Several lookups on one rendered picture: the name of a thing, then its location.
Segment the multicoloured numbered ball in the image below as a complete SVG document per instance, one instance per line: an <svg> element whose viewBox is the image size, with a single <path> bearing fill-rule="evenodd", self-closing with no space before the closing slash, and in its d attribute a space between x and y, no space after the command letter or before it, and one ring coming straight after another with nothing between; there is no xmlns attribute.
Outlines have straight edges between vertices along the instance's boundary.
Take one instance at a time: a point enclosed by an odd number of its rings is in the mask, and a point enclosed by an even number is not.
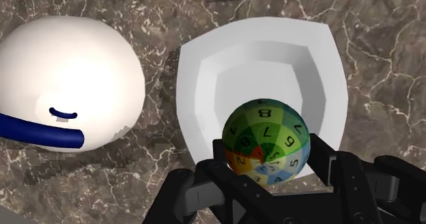
<svg viewBox="0 0 426 224"><path fill-rule="evenodd" d="M229 167L261 186L295 178L307 163L311 144L298 112L273 99L239 106L225 122L222 142Z"/></svg>

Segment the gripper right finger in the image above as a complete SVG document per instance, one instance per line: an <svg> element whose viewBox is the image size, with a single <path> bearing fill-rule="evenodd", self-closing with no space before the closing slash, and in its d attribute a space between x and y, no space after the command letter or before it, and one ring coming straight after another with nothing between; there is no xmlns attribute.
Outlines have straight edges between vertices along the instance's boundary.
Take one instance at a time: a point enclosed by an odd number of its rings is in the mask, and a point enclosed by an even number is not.
<svg viewBox="0 0 426 224"><path fill-rule="evenodd" d="M310 134L307 164L340 196L342 224L426 224L426 171L396 156L372 163Z"/></svg>

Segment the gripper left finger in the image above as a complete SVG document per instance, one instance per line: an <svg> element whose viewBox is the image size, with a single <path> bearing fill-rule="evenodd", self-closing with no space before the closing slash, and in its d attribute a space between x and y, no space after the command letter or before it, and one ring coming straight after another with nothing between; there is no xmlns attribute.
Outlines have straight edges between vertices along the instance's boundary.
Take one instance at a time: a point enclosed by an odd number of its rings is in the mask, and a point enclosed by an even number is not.
<svg viewBox="0 0 426 224"><path fill-rule="evenodd" d="M276 224L274 197L226 166L220 139L213 140L213 150L214 158L198 162L195 171L169 172L143 224L193 224L204 208L221 224Z"/></svg>

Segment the white square bowl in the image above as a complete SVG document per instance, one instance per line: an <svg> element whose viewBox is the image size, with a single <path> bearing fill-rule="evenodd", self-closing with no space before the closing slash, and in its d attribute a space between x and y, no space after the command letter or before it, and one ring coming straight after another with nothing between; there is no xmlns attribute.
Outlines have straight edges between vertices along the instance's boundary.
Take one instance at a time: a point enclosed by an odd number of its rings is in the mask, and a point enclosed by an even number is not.
<svg viewBox="0 0 426 224"><path fill-rule="evenodd" d="M347 81L328 25L283 17L237 20L180 49L176 106L195 162L241 104L271 98L299 112L308 129L338 150L348 106Z"/></svg>

